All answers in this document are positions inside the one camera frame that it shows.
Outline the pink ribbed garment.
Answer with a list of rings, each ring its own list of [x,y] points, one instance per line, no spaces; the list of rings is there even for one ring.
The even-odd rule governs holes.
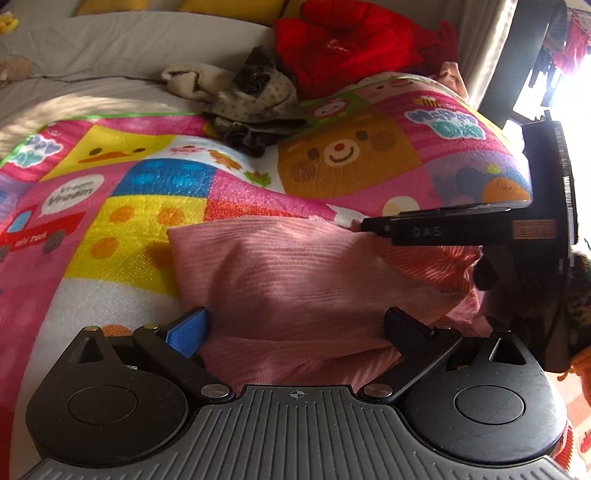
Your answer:
[[[235,390],[362,387],[399,360],[384,335],[392,307],[467,336],[490,331],[471,278],[476,247],[400,247],[287,217],[176,227],[168,239],[183,303],[211,316],[200,357]]]

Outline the beige and grey crumpled clothes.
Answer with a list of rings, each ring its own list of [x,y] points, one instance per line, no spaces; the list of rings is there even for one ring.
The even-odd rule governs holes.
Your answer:
[[[167,67],[161,78],[170,93],[205,103],[204,116],[214,132],[254,158],[308,124],[296,87],[263,46],[253,48],[235,72],[190,62]]]

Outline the small pink cloth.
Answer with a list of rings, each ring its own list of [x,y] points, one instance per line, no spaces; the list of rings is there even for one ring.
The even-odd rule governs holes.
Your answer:
[[[435,77],[435,79],[440,84],[454,91],[464,100],[469,99],[469,93],[460,73],[459,64],[457,62],[443,62],[439,74]]]

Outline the colourful cartoon play mat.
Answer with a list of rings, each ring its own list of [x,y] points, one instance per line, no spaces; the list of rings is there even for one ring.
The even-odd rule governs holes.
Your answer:
[[[202,114],[47,124],[1,167],[1,475],[38,460],[26,405],[84,326],[117,336],[190,309],[172,228],[242,217],[328,221],[524,203],[525,157],[449,88],[383,73],[304,103],[304,131],[254,158]]]

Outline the red plush cushion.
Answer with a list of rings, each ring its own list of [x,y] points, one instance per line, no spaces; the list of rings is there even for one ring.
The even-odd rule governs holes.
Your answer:
[[[305,1],[297,17],[276,20],[274,38],[301,100],[325,98],[385,72],[437,75],[459,56],[449,22],[431,30],[363,1]]]

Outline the hanging dark garments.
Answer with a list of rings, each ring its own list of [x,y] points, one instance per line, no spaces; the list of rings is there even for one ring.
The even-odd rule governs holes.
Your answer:
[[[559,1],[553,8],[548,28],[532,68],[528,82],[529,88],[534,88],[540,74],[546,77],[546,90],[541,100],[542,107],[550,107],[556,87],[553,85],[557,67],[554,58],[563,53],[566,47],[569,30],[567,6]]]

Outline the hanging red garment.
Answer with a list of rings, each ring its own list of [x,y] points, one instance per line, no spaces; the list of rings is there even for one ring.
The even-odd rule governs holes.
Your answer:
[[[587,55],[590,46],[590,33],[583,27],[582,18],[575,13],[571,14],[567,41],[561,54],[561,59],[556,60],[556,66],[565,74],[576,71]]]

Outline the yellow pillow middle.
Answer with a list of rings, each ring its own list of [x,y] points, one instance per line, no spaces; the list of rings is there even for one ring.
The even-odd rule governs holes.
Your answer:
[[[280,17],[283,3],[283,0],[185,0],[179,11],[271,26]]]

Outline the yellow pillow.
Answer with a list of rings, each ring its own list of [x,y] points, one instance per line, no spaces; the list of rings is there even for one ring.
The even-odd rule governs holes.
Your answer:
[[[98,15],[128,11],[143,11],[149,0],[84,0],[78,7],[77,15]]]
[[[283,0],[185,0],[179,11],[271,26],[280,17],[283,3]]]

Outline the grey white sofa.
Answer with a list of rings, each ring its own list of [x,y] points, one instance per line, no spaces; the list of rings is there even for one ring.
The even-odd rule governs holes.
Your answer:
[[[1,63],[32,62],[28,79],[1,89],[1,154],[68,118],[193,113],[204,105],[170,94],[161,72],[197,62],[238,70],[256,46],[273,48],[269,27],[179,12],[79,16],[18,28],[1,39]]]

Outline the small beige plush toy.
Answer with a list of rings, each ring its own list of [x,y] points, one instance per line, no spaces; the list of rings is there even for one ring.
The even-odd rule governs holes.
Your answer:
[[[29,78],[32,62],[23,57],[14,57],[0,64],[0,88],[10,83]]]

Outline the yellow pillow left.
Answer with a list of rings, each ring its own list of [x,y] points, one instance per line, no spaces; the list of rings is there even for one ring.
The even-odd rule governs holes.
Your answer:
[[[128,11],[143,11],[149,0],[84,0],[78,7],[77,15],[98,15]]]

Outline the yellow plush toy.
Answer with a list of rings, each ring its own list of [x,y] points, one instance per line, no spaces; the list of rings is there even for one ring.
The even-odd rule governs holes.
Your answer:
[[[0,35],[8,34],[19,26],[19,20],[11,12],[0,14]]]

